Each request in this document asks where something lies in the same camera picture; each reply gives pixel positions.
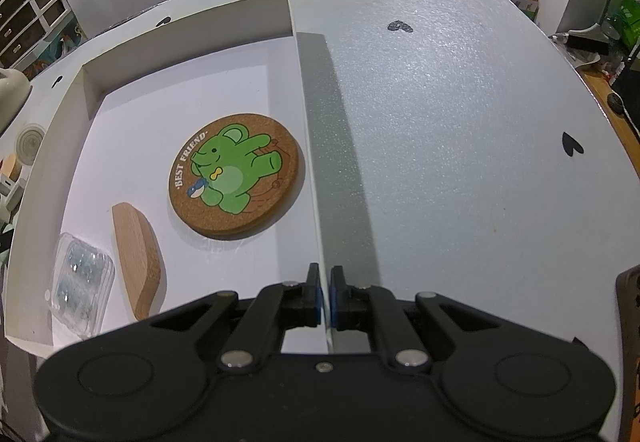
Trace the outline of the beige round lid container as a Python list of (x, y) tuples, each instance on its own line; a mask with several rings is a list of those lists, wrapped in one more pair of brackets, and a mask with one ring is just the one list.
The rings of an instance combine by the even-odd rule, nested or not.
[(46, 129), (40, 124), (25, 124), (15, 139), (15, 154), (24, 166), (32, 166), (42, 144)]

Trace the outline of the green box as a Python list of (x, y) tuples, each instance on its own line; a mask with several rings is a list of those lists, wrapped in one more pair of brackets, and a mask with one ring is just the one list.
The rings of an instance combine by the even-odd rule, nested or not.
[(637, 0), (622, 0), (605, 20), (606, 29), (614, 40), (632, 49), (639, 39), (640, 4)]

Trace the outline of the beige cat-ear ceramic holder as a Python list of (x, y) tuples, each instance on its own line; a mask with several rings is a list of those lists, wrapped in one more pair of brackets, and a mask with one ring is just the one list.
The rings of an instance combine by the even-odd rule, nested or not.
[(0, 132), (12, 124), (28, 100), (32, 84), (19, 70), (0, 69)]

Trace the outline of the white shallow tray box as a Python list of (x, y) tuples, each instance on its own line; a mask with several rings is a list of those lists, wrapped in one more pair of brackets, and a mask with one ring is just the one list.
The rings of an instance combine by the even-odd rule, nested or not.
[(44, 138), (18, 212), (3, 296), (4, 333), (46, 358), (75, 336), (52, 318), (58, 238), (116, 249), (112, 209), (140, 210), (160, 244), (154, 312), (232, 289), (243, 297), (300, 280), (320, 259), (309, 166), (277, 215), (233, 240), (192, 231), (172, 209), (171, 166), (221, 117), (271, 117), (308, 150), (290, 0), (240, 0), (177, 16), (154, 10), (81, 46), (40, 74), (4, 147), (31, 124)]

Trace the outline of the clear plastic blister case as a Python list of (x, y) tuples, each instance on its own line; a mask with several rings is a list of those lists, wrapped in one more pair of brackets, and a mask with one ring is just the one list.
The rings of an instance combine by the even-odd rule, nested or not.
[(62, 233), (55, 251), (52, 288), (46, 292), (52, 316), (79, 338), (96, 336), (114, 278), (114, 262), (105, 251)]

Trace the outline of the half-round cork piece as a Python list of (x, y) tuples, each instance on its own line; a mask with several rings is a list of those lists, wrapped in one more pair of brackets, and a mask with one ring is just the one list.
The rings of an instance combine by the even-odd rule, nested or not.
[(112, 218), (122, 279), (134, 318), (149, 317), (162, 279), (162, 256), (152, 226), (129, 202), (112, 207)]

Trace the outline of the white drawer cabinet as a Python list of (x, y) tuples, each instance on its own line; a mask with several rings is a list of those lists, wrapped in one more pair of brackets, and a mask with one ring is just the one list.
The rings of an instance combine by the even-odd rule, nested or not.
[(1, 66), (14, 68), (70, 14), (67, 0), (1, 0)]

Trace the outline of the round cork frog coaster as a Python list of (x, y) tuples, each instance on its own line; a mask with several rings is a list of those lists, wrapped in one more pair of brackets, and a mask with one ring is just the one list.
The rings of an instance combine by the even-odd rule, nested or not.
[(172, 210), (215, 240), (242, 236), (284, 209), (299, 179), (296, 139), (279, 121), (223, 116), (192, 133), (168, 176)]

